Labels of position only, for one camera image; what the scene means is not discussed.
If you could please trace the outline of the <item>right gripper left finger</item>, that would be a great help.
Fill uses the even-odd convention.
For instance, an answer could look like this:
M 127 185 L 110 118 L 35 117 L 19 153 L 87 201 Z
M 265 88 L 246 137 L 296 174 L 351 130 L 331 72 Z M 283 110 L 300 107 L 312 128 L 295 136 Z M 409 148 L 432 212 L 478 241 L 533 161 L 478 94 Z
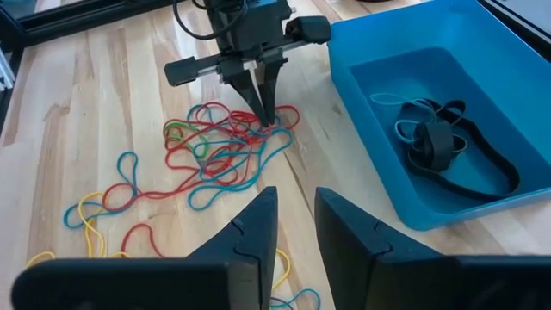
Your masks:
M 23 271 L 14 310 L 269 310 L 277 190 L 267 187 L 187 257 L 64 258 Z

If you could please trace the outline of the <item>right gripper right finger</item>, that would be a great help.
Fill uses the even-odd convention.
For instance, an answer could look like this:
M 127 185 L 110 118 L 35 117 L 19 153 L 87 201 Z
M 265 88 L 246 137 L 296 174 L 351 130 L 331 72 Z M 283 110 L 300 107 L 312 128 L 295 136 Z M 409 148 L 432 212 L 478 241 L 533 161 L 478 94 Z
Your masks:
M 324 187 L 314 215 L 337 310 L 551 310 L 551 256 L 445 255 Z

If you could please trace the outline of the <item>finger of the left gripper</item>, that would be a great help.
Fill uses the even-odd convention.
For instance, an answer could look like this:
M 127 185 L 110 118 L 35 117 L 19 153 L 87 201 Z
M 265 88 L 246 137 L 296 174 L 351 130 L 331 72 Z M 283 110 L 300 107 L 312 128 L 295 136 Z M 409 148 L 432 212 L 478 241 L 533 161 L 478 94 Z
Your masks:
M 246 101 L 263 127 L 269 125 L 262 102 L 257 94 L 251 74 L 242 64 L 222 64 L 221 76 L 225 84 L 230 84 Z
M 262 82 L 259 84 L 259 94 L 263 104 L 261 116 L 264 126 L 275 123 L 276 83 L 280 69 L 287 62 L 287 58 L 264 58 L 260 62 L 259 68 L 263 69 L 263 73 L 261 74 Z

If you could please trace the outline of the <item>red rubber band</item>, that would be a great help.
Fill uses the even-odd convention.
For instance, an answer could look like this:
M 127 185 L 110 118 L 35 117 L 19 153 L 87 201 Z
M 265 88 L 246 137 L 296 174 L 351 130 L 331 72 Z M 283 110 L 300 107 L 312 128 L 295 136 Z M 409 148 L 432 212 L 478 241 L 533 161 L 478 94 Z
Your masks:
M 238 182 L 239 173 L 235 171 L 236 165 L 232 163 L 234 155 L 229 159 L 215 159 L 215 155 L 221 155 L 223 151 L 232 151 L 233 140 L 226 142 L 225 140 L 210 141 L 207 140 L 210 151 L 203 160 L 196 159 L 191 152 L 176 151 L 167 152 L 164 158 L 165 164 L 172 170 L 192 171 L 193 174 L 185 182 L 189 182 L 196 177 L 203 183 L 216 183 L 217 185 L 228 186 Z M 170 162 L 170 158 L 178 152 L 188 152 L 196 161 L 197 167 L 191 165 L 175 165 Z
M 205 128 L 204 135 L 210 141 L 225 140 L 228 142 L 233 140 L 232 151 L 223 151 L 221 155 L 215 155 L 214 158 L 229 159 L 231 155 L 234 155 L 232 163 L 237 166 L 235 171 L 239 173 L 238 183 L 245 181 L 257 171 L 259 157 L 256 152 L 261 150 L 263 143 L 267 143 L 263 153 L 263 158 L 266 158 L 275 149 L 288 142 L 288 136 L 285 133 L 274 132 L 276 128 L 283 127 L 292 133 L 294 127 L 300 122 L 300 112 L 292 105 L 283 105 L 276 108 L 275 123 L 263 127 L 260 120 L 253 113 L 229 109 L 221 102 L 220 104 L 220 108 L 212 108 L 214 120 L 223 121 L 219 127 L 190 124 L 197 126 L 200 130 Z M 201 111 L 199 116 L 203 121 L 208 120 L 206 111 Z M 188 152 L 176 153 L 170 158 L 170 162 L 175 165 L 197 167 L 195 159 Z M 199 186 L 202 185 L 217 184 L 203 183 Z
M 193 189 L 201 184 L 203 184 L 203 181 L 195 181 L 192 183 L 185 182 L 185 183 L 182 183 L 178 188 L 172 191 L 160 192 L 160 191 L 141 191 L 132 183 L 116 183 L 110 186 L 103 194 L 102 207 L 110 213 L 120 213 L 129 209 L 140 198 L 162 200 L 165 198 L 172 197 L 174 195 L 181 194 L 184 191 Z M 120 206 L 111 206 L 110 202 L 108 201 L 111 195 L 111 192 L 120 187 L 129 188 L 131 190 L 131 196 L 124 204 Z
M 154 231 L 153 231 L 152 227 L 150 225 L 146 224 L 146 223 L 138 223 L 138 224 L 135 224 L 134 226 L 129 228 L 129 230 L 126 232 L 126 234 L 124 235 L 123 240 L 121 242 L 120 252 L 125 252 L 126 251 L 128 241 L 131 238 L 133 232 L 140 229 L 140 228 L 145 228 L 148 231 L 149 243 L 150 243 L 152 249 L 154 250 L 154 252 L 159 257 L 164 257 L 164 255 L 161 253 L 161 251 L 157 247 L 157 244 L 156 244 L 155 239 L 154 239 Z

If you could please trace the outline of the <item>yellow rubber band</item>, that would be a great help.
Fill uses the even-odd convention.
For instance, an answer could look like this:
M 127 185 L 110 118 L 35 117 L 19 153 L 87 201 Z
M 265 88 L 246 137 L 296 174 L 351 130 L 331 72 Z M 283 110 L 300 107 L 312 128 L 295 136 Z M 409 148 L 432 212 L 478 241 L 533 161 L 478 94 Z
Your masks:
M 285 270 L 284 270 L 283 274 L 272 285 L 271 293 L 274 293 L 288 279 L 288 277 L 290 275 L 290 272 L 291 272 L 291 269 L 292 269 L 291 259 L 285 251 L 277 248 L 276 249 L 276 254 L 284 262 Z
M 47 260 L 53 260 L 55 258 L 56 256 L 52 251 L 42 251 L 34 255 L 27 261 L 27 267 L 29 268 L 37 263 L 41 263 Z
M 88 252 L 88 258 L 95 258 L 95 248 L 94 248 L 94 244 L 92 242 L 92 238 L 91 238 L 91 234 L 95 234 L 96 235 L 96 239 L 99 241 L 100 243 L 100 247 L 99 247 L 99 257 L 108 257 L 108 253 L 107 253 L 107 250 L 106 250 L 106 243 L 105 243 L 105 239 L 104 237 L 102 236 L 102 234 L 100 232 L 98 232 L 91 224 L 91 220 L 87 220 L 85 217 L 84 217 L 84 204 L 90 199 L 90 198 L 93 198 L 93 197 L 103 197 L 104 193 L 101 192 L 101 191 L 97 191 L 97 192 L 91 192 L 87 195 L 85 195 L 77 204 L 77 212 L 78 212 L 78 216 L 80 218 L 80 220 L 84 223 L 84 236 L 85 236 L 85 240 L 86 240 L 86 245 L 87 245 L 87 252 Z

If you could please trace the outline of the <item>blue rubber band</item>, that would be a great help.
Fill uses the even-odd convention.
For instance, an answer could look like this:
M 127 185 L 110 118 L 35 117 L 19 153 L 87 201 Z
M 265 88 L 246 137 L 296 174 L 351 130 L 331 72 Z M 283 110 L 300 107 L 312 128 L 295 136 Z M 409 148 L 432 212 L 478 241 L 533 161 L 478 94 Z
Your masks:
M 65 210 L 62 216 L 62 222 L 68 229 L 82 229 L 86 227 L 86 224 L 90 220 L 98 217 L 120 214 L 126 211 L 133 204 L 133 201 L 137 197 L 138 193 L 138 190 L 133 189 L 128 201 L 122 206 L 116 208 L 111 208 L 108 205 L 108 194 L 105 194 L 102 197 L 102 201 L 89 201 L 88 199 L 85 199 L 82 205 L 79 205 L 77 202 Z
M 288 307 L 290 310 L 294 310 L 293 304 L 303 295 L 312 295 L 315 300 L 315 308 L 314 310 L 321 310 L 322 307 L 322 299 L 319 295 L 318 291 L 313 288 L 303 288 L 299 293 L 297 293 L 293 298 L 291 298 L 288 301 L 285 301 L 280 298 L 271 297 L 271 303 L 269 305 L 270 309 L 283 309 L 284 307 Z
M 280 146 L 279 148 L 275 149 L 272 153 L 270 153 L 266 158 L 263 158 L 263 153 L 264 153 L 264 149 L 267 145 L 267 143 L 263 143 L 262 144 L 262 147 L 261 147 L 261 150 L 256 152 L 256 154 L 258 155 L 259 157 L 259 160 L 258 160 L 258 166 L 257 166 L 257 171 L 255 173 L 252 174 L 251 177 L 247 178 L 245 181 L 243 182 L 240 182 L 240 183 L 236 183 L 234 185 L 228 185 L 228 186 L 222 186 L 222 185 L 202 185 L 202 186 L 199 186 L 198 188 L 196 189 L 193 189 L 190 194 L 189 194 L 189 197 L 188 197 L 188 205 L 195 211 L 202 211 L 204 209 L 207 209 L 209 208 L 213 203 L 214 201 L 216 200 L 216 198 L 219 196 L 219 195 L 222 195 L 226 192 L 242 192 L 242 191 L 245 191 L 249 188 L 251 188 L 260 178 L 260 176 L 262 175 L 262 172 L 266 166 L 266 164 L 279 152 L 283 152 L 284 150 L 286 150 L 287 148 L 289 148 L 293 143 L 294 143 L 294 136 L 293 134 L 287 130 L 286 128 L 283 128 L 283 127 L 278 127 L 274 130 L 275 133 L 279 133 L 279 132 L 282 132 L 282 133 L 285 133 L 287 136 L 288 136 L 288 142 L 282 146 Z M 202 207 L 197 207 L 194 203 L 193 203 L 193 198 L 194 198 L 194 195 L 197 194 L 200 190 L 203 190 L 203 189 L 216 189 L 216 192 L 215 194 L 212 196 L 212 198 L 206 202 L 206 204 Z
M 417 110 L 423 117 L 411 118 L 401 117 L 393 124 L 393 130 L 398 139 L 405 143 L 408 151 L 412 153 L 412 144 L 415 140 L 414 131 L 417 125 L 423 123 L 432 123 L 446 121 L 454 135 L 454 151 L 452 158 L 459 155 L 467 149 L 467 140 L 454 133 L 454 127 L 458 126 L 463 120 L 465 104 L 461 101 L 451 101 L 444 105 L 439 104 L 429 98 L 413 97 L 404 98 L 391 93 L 377 93 L 369 96 L 369 99 L 381 106 L 399 107 L 399 113 L 405 113 L 407 110 Z
M 197 104 L 190 109 L 190 111 L 187 114 L 186 120 L 189 123 L 194 123 L 197 126 L 201 125 L 204 127 L 219 127 L 223 121 L 214 120 L 214 118 L 212 117 L 212 108 L 220 108 L 220 107 L 221 107 L 221 104 L 219 102 L 206 102 L 203 104 Z M 200 118 L 199 113 L 201 111 L 207 112 L 207 116 L 208 116 L 207 121 L 203 121 Z
M 132 170 L 131 170 L 131 177 L 128 178 L 126 176 L 126 174 L 123 172 L 122 170 L 122 164 L 123 164 L 123 161 L 125 158 L 132 158 L 133 159 L 133 164 L 132 164 Z M 132 189 L 132 195 L 131 197 L 134 198 L 138 192 L 139 192 L 139 188 L 138 188 L 138 182 L 137 182 L 137 168 L 138 168 L 138 163 L 139 163 L 139 157 L 138 155 L 133 152 L 133 151 L 126 151 L 126 152 L 123 152 L 118 158 L 117 158 L 117 162 L 116 162 L 116 169 L 119 173 L 119 175 L 121 176 L 121 178 L 126 182 L 126 183 L 129 183 L 131 185 L 131 189 Z

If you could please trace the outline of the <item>green rubber band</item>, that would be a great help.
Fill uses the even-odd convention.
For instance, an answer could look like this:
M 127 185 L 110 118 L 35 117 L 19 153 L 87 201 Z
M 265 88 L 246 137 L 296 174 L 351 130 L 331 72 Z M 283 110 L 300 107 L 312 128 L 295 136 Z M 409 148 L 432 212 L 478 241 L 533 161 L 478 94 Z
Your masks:
M 167 152 L 188 151 L 196 159 L 203 160 L 210 151 L 202 130 L 182 120 L 167 121 L 164 124 L 163 136 Z

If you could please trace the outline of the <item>rubber bands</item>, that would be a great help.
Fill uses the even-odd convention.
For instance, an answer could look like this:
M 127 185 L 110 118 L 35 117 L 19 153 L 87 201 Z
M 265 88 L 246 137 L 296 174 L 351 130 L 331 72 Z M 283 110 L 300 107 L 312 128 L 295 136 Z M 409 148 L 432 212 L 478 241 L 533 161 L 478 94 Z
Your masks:
M 443 172 L 445 170 L 440 172 L 435 172 L 433 170 L 425 169 L 420 164 L 418 164 L 412 158 L 412 153 L 408 151 L 408 147 L 406 146 L 405 155 L 406 155 L 406 167 L 408 168 L 408 170 L 413 174 L 416 174 L 418 176 L 425 177 L 431 180 L 432 182 L 438 184 L 439 186 L 447 189 L 450 192 L 453 192 L 457 195 L 461 195 L 473 200 L 478 200 L 483 202 L 494 202 L 513 195 L 520 187 L 520 183 L 521 183 L 521 177 L 515 165 L 512 162 L 510 162 L 507 158 L 505 158 L 503 155 L 501 155 L 498 151 L 496 151 L 496 149 L 494 149 L 491 146 L 491 144 L 488 142 L 488 140 L 483 136 L 482 132 L 478 129 L 476 124 L 473 121 L 470 121 L 469 119 L 465 118 L 464 114 L 463 114 L 463 120 L 459 123 L 457 127 L 466 131 L 470 135 L 473 143 L 477 145 L 478 149 L 482 152 L 484 157 L 486 157 L 494 166 L 496 166 L 505 175 L 508 183 L 508 190 L 505 193 L 503 194 L 485 193 L 485 192 L 464 187 L 458 183 L 454 183 L 443 175 Z

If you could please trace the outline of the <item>blue plastic bin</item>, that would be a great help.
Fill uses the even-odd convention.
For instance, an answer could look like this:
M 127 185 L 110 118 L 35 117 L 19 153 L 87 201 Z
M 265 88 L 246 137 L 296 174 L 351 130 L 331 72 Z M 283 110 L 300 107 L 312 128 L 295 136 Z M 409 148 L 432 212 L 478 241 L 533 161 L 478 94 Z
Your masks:
M 551 201 L 551 63 L 476 0 L 432 0 L 336 22 L 331 78 L 399 219 L 430 230 Z M 518 189 L 482 202 L 406 167 L 394 124 L 421 119 L 400 102 L 461 100 L 465 116 L 520 173 Z

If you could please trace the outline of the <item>black aluminium table frame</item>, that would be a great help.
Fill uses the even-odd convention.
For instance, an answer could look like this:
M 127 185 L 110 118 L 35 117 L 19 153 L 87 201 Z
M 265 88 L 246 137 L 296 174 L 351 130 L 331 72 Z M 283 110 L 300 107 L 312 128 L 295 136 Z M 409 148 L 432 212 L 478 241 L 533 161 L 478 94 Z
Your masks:
M 0 0 L 0 45 L 8 50 L 23 49 L 67 35 L 83 32 L 132 16 L 163 7 L 171 7 L 190 0 L 80 0 L 58 8 L 48 9 L 21 18 L 14 18 Z M 519 116 L 528 110 L 529 122 L 543 117 L 551 121 L 551 0 L 431 0 L 436 8 L 431 13 L 426 4 L 416 9 L 399 9 L 396 13 L 381 13 L 380 26 L 363 26 L 350 30 L 352 39 L 363 34 L 379 34 L 391 40 L 393 26 L 404 22 L 412 29 L 422 22 L 437 19 L 451 22 L 462 17 L 474 27 L 476 34 L 483 34 L 491 46 L 491 57 L 498 53 L 511 53 L 527 70 L 526 77 L 514 81 L 510 88 L 501 87 L 498 93 L 505 103 Z M 331 25 L 334 41 L 336 27 Z

